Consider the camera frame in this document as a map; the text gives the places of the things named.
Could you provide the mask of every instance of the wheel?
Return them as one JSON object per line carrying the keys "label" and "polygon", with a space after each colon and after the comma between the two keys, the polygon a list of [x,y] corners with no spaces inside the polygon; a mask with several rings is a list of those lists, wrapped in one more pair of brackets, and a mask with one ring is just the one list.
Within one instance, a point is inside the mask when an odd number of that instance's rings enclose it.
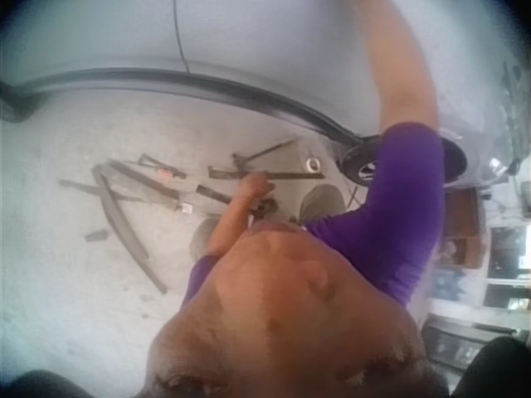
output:
{"label": "wheel", "polygon": [[338,166],[346,178],[362,187],[371,185],[378,164],[376,153],[379,142],[378,138],[370,138],[345,153]]}
{"label": "wheel", "polygon": [[[338,163],[341,173],[350,181],[362,187],[369,187],[378,165],[379,137],[368,138],[364,143],[350,148]],[[445,183],[459,179],[465,173],[468,162],[466,155],[456,143],[442,139],[445,162]]]}
{"label": "wheel", "polygon": [[13,93],[8,85],[0,82],[0,119],[6,122],[19,123],[29,118],[40,100],[38,97],[21,97]]}

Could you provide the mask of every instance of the man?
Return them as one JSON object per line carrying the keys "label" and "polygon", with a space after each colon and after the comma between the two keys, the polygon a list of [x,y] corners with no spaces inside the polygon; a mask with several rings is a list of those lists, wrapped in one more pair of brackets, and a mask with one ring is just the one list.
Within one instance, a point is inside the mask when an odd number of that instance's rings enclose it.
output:
{"label": "man", "polygon": [[351,4],[381,99],[367,202],[345,213],[339,190],[319,186],[302,203],[304,228],[247,229],[249,209],[274,187],[260,174],[243,179],[222,218],[194,236],[186,298],[153,342],[140,396],[447,395],[404,308],[441,233],[436,93],[392,3]]}

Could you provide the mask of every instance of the concrete floor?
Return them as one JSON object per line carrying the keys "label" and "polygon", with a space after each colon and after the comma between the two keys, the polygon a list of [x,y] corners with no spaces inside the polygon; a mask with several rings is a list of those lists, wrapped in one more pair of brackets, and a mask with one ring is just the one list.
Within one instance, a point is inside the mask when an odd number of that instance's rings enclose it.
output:
{"label": "concrete floor", "polygon": [[[22,124],[2,123],[2,381],[32,369],[68,377],[95,396],[132,396],[143,384],[149,344],[182,301],[192,267],[188,245],[208,212],[222,205],[192,192],[201,182],[232,194],[236,182],[207,178],[230,154],[254,153],[287,138],[290,148],[256,161],[271,171],[304,171],[311,154],[345,201],[353,184],[334,166],[331,145],[314,132],[247,110],[152,93],[86,91],[58,95]],[[123,203],[161,295],[107,225],[100,200],[60,187],[94,185],[90,170],[109,158],[147,153],[182,169],[172,186],[194,213]],[[281,217],[298,213],[316,182],[278,182]],[[358,198],[364,200],[361,188]],[[110,229],[105,241],[84,236]]]}

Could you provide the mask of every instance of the debris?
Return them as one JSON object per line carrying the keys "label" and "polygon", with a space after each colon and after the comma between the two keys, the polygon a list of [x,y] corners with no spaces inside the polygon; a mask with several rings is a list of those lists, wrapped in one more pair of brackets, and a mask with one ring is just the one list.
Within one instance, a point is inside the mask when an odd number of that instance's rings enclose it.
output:
{"label": "debris", "polygon": [[101,173],[111,184],[126,188],[152,203],[158,203],[170,210],[179,208],[179,193],[160,182],[146,177],[123,163],[111,161],[101,167]]}
{"label": "debris", "polygon": [[[270,180],[322,180],[321,172],[263,172]],[[208,176],[213,180],[240,180],[249,174],[248,171],[223,171],[208,166]]]}
{"label": "debris", "polygon": [[[95,187],[93,185],[86,185],[86,184],[81,184],[80,182],[63,180],[63,179],[59,179],[57,180],[57,182],[59,183],[60,187],[76,189],[77,191],[88,193],[89,195],[94,195],[95,197],[98,197],[100,195],[100,190],[98,189],[98,187]],[[111,193],[114,199],[119,200],[119,201],[134,201],[134,202],[145,203],[145,201],[137,197],[127,197],[126,195],[121,195],[117,192],[111,192]]]}
{"label": "debris", "polygon": [[286,141],[285,143],[279,143],[277,145],[274,145],[268,149],[264,149],[263,151],[260,151],[258,153],[255,153],[254,155],[251,155],[251,156],[248,156],[248,157],[242,157],[241,155],[238,155],[237,153],[233,153],[232,154],[232,164],[234,164],[234,167],[236,168],[236,170],[238,171],[244,171],[245,170],[245,166],[257,159],[257,158],[261,158],[262,156],[266,155],[267,153],[271,153],[271,152],[274,152],[278,149],[281,149],[281,148],[285,148],[287,147],[288,145],[291,145],[292,143],[294,143],[295,141],[297,141],[297,138],[294,138],[294,139],[291,139],[289,141]]}
{"label": "debris", "polygon": [[102,242],[104,240],[107,240],[109,237],[109,231],[108,230],[99,230],[91,232],[90,234],[85,235],[85,242]]}
{"label": "debris", "polygon": [[221,203],[224,203],[226,205],[231,203],[231,200],[232,200],[232,198],[229,197],[228,195],[225,195],[224,193],[216,192],[213,189],[209,187],[205,187],[204,185],[201,185],[201,184],[197,186],[196,193],[204,197],[209,197],[213,199],[214,201],[220,201]]}
{"label": "debris", "polygon": [[138,164],[139,166],[143,166],[143,167],[151,167],[157,170],[168,171],[172,174],[172,177],[179,177],[179,178],[182,178],[183,180],[187,177],[187,175],[184,172],[177,170],[175,167],[164,164],[155,158],[151,158],[149,155],[146,155],[145,153],[142,154],[142,156],[140,157],[138,162],[136,162],[136,164]]}
{"label": "debris", "polygon": [[165,294],[168,288],[166,288],[157,275],[151,270],[151,259],[149,258],[149,254],[129,225],[124,213],[118,206],[118,203],[113,198],[108,182],[102,174],[102,169],[103,167],[99,164],[94,166],[92,168],[92,175],[94,176],[96,185],[100,191],[101,204],[103,205],[110,226],[142,271],[151,279],[157,289],[162,294]]}
{"label": "debris", "polygon": [[[226,205],[231,203],[231,200],[232,200],[232,198],[229,197],[228,195],[214,191],[213,189],[209,187],[205,187],[204,185],[201,185],[201,184],[197,186],[196,193],[204,197],[209,197],[210,199],[213,199],[214,201],[219,201]],[[278,210],[278,204],[276,203],[276,200],[273,198],[268,198],[268,199],[262,200],[256,209],[251,209],[250,213],[256,219],[262,219],[264,218],[265,214],[273,213],[277,210]]]}

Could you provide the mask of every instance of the purple shirt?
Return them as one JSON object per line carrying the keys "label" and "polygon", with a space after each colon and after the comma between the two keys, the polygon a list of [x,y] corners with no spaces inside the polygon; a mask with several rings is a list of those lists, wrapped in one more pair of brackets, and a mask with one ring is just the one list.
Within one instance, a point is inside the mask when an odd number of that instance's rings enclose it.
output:
{"label": "purple shirt", "polygon": [[[443,185],[437,133],[423,124],[397,124],[383,135],[366,202],[306,229],[341,253],[373,286],[405,305],[441,235]],[[183,304],[217,260],[207,256],[194,265]]]}

